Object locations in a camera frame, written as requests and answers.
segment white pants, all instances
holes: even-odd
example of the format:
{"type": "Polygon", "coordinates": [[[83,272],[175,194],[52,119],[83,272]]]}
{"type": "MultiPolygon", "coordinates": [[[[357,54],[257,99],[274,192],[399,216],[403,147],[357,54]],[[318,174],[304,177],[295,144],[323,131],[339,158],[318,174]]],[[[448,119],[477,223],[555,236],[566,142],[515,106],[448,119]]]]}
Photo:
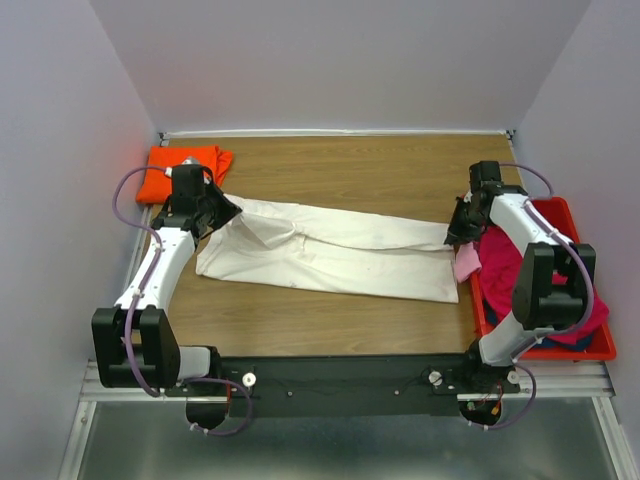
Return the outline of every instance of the white pants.
{"type": "Polygon", "coordinates": [[[458,302],[447,225],[295,203],[227,198],[196,273],[220,280],[458,302]]]}

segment folded orange towel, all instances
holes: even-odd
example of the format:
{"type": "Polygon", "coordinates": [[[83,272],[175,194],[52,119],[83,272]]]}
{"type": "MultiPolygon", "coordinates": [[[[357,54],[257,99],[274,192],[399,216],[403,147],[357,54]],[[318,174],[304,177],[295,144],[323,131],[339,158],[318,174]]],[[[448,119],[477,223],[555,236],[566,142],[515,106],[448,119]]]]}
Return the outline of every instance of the folded orange towel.
{"type": "MultiPolygon", "coordinates": [[[[185,161],[187,157],[196,158],[200,164],[207,166],[213,172],[216,185],[222,185],[224,177],[229,171],[233,154],[220,149],[217,145],[206,147],[151,147],[149,165],[158,167],[175,167],[185,161]]],[[[138,203],[163,204],[171,193],[171,179],[159,170],[147,170],[144,183],[138,195],[138,203]]]]}

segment gray floor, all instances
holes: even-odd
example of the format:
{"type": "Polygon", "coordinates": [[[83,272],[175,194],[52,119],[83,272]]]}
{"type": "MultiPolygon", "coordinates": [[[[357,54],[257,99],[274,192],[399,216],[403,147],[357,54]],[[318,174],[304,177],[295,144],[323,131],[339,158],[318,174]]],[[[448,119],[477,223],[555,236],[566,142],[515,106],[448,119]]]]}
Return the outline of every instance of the gray floor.
{"type": "MultiPolygon", "coordinates": [[[[522,402],[511,401],[508,411],[522,402]]],[[[179,403],[103,403],[80,478],[606,480],[590,399],[541,399],[512,428],[428,416],[256,420],[231,438],[188,430],[179,403]]]]}

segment wall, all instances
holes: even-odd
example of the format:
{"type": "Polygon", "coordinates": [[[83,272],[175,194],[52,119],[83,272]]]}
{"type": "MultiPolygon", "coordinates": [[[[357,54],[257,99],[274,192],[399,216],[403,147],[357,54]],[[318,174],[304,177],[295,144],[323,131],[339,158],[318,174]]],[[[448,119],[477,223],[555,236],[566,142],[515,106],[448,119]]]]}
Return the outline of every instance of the wall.
{"type": "Polygon", "coordinates": [[[5,2],[0,43],[0,469],[51,479],[133,245],[111,192],[154,129],[85,0],[5,2]]]}
{"type": "Polygon", "coordinates": [[[589,0],[91,0],[162,131],[513,128],[589,0]]]}
{"type": "Polygon", "coordinates": [[[594,0],[516,133],[518,159],[548,175],[596,248],[611,307],[619,419],[640,460],[640,3],[594,0]]]}

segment wooden tabletop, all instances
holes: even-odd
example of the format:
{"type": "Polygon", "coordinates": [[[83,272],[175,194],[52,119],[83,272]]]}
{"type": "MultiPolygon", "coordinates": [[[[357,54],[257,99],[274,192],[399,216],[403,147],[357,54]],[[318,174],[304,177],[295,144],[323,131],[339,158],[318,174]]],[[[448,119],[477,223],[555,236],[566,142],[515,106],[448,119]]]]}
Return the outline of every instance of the wooden tabletop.
{"type": "MultiPolygon", "coordinates": [[[[502,135],[174,139],[234,153],[223,190],[246,198],[448,223],[469,165],[512,162],[502,135]]],[[[516,169],[503,169],[518,182],[516,169]]],[[[310,292],[195,274],[176,287],[169,320],[181,345],[229,355],[461,352],[474,338],[469,287],[460,303],[310,292]]]]}

